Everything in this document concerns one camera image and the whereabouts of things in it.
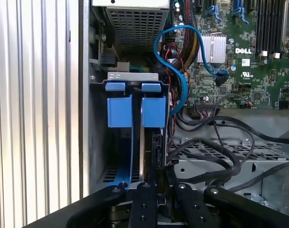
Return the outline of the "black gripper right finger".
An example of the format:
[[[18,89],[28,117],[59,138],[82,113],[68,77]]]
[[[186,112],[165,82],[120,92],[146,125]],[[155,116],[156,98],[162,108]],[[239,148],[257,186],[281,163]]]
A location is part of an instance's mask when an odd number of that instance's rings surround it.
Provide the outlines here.
[[[219,187],[203,193],[165,169],[174,201],[190,228],[289,228],[289,216]]]

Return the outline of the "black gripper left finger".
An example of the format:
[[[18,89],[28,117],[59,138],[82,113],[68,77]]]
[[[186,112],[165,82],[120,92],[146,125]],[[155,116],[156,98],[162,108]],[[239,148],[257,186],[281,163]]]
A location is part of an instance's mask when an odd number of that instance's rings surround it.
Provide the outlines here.
[[[120,203],[131,201],[128,227],[157,227],[157,187],[163,169],[147,168],[147,180],[136,189],[107,186],[73,204],[53,212],[27,226],[29,228],[107,228],[111,222],[110,210]]]

